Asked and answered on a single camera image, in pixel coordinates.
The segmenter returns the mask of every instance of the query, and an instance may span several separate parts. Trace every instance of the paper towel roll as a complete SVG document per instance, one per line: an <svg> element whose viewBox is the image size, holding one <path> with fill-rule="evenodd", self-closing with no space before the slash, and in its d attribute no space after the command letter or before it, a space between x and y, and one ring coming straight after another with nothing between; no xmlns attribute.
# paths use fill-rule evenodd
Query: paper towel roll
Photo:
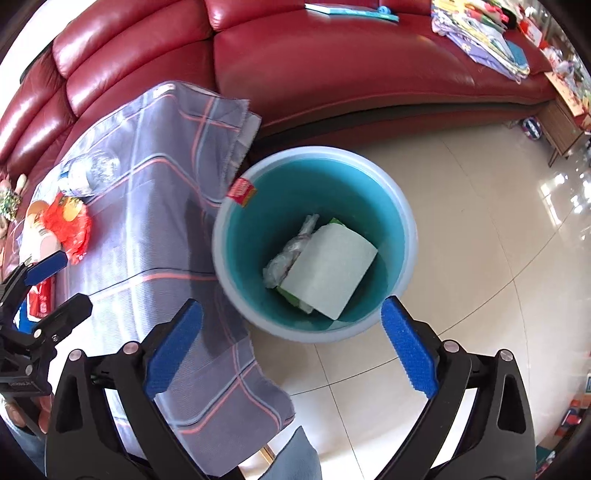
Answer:
<svg viewBox="0 0 591 480"><path fill-rule="evenodd" d="M329 223L312 235L281 288L337 320L377 252L358 233Z"/></svg>

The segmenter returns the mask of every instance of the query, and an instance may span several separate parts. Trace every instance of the metal screw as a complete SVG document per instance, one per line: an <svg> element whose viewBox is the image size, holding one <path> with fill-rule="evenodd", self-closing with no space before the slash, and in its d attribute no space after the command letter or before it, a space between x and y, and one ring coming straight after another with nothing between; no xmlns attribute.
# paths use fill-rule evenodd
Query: metal screw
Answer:
<svg viewBox="0 0 591 480"><path fill-rule="evenodd" d="M70 355L68 355L68 358L72 361L75 362L76 360L79 360L80 357L82 356L82 350L72 350L70 352Z"/></svg>
<svg viewBox="0 0 591 480"><path fill-rule="evenodd" d="M446 352L456 353L460 351L460 346L453 340L446 340L443 342L443 348Z"/></svg>
<svg viewBox="0 0 591 480"><path fill-rule="evenodd" d="M138 342L127 342L123 346L123 352L126 355L132 355L133 353L137 352L138 350L139 350L139 344L138 344Z"/></svg>
<svg viewBox="0 0 591 480"><path fill-rule="evenodd" d="M501 350L500 356L505 362L513 360L513 354L509 350Z"/></svg>

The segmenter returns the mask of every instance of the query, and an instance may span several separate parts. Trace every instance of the bottle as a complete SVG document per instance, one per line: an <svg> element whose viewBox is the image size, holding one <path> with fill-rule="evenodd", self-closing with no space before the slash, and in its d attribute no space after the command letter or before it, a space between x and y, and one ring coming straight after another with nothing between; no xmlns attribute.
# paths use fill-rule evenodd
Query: bottle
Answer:
<svg viewBox="0 0 591 480"><path fill-rule="evenodd" d="M71 158L60 166L57 185L68 197L90 197L105 190L119 177L119 158L96 150Z"/></svg>

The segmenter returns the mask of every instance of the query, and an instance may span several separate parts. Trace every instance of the blue bucket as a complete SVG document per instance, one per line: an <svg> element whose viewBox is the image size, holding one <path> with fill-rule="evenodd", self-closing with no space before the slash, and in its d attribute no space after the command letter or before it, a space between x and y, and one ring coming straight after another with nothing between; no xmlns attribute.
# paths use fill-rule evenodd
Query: blue bucket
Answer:
<svg viewBox="0 0 591 480"><path fill-rule="evenodd" d="M242 207L225 198L213 230L217 277L233 305L252 323L287 340L335 342L380 320L380 306L402 295L417 257L417 227L396 183L352 152L300 147L276 153L243 176L256 193ZM307 315L264 287L262 269L301 228L320 214L319 228L337 218L378 249L339 320Z"/></svg>

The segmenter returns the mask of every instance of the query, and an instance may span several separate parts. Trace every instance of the purple checkered cloth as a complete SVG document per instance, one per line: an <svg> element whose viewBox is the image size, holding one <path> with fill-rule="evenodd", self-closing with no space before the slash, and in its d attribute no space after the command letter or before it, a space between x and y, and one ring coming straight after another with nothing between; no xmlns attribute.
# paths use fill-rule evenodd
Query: purple checkered cloth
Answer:
<svg viewBox="0 0 591 480"><path fill-rule="evenodd" d="M155 401L196 463L215 476L256 453L294 417L289 396L263 376L211 253L217 209L259 123L245 100L169 82L100 120L63 159L111 151L123 175L88 203L88 253L57 277L56 304L81 292L94 309L59 344L50 382L57 386L72 349L114 353L196 299L203 329ZM56 171L34 199L53 194ZM127 450L142 456L116 392L108 391L108 400Z"/></svg>

